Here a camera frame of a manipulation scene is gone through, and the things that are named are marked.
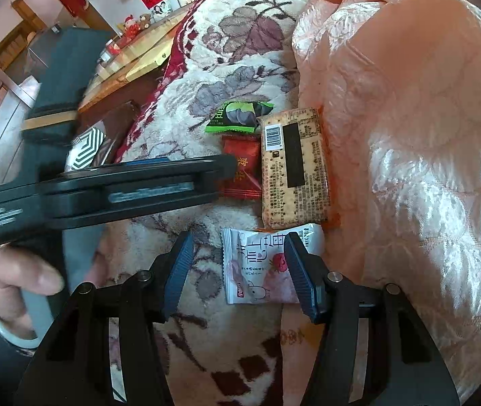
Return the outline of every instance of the finger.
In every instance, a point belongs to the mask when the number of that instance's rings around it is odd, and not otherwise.
[[[0,248],[0,289],[19,287],[52,295],[64,288],[61,274],[39,256],[12,247]]]
[[[103,287],[109,276],[109,262],[106,260],[107,252],[111,251],[111,238],[109,226],[105,226],[98,248],[94,255],[92,268],[85,276],[85,281],[93,283],[96,287]]]
[[[14,321],[26,313],[20,287],[56,294],[64,286],[60,274],[38,256],[11,247],[0,248],[0,318]]]

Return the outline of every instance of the bracelet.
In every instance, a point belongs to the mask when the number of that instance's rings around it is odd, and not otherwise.
[[[39,346],[41,339],[39,337],[35,339],[21,339],[14,335],[0,320],[0,336],[6,339],[12,345],[24,349],[35,349]]]

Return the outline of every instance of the red stuffed toy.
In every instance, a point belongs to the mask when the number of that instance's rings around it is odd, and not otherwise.
[[[133,39],[139,34],[140,31],[141,27],[139,26],[137,20],[133,18],[133,15],[130,15],[128,18],[126,18],[126,21],[124,21],[124,35],[126,37]]]

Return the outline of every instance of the barcode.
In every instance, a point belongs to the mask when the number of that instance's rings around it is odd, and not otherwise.
[[[283,149],[282,126],[280,124],[265,127],[265,146],[267,151]]]

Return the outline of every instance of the wooden table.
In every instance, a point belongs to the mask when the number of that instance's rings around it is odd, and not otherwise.
[[[105,68],[100,66],[98,75],[79,106],[79,112],[88,111],[115,91],[162,65],[171,55],[180,22],[192,4],[180,8],[141,32]]]

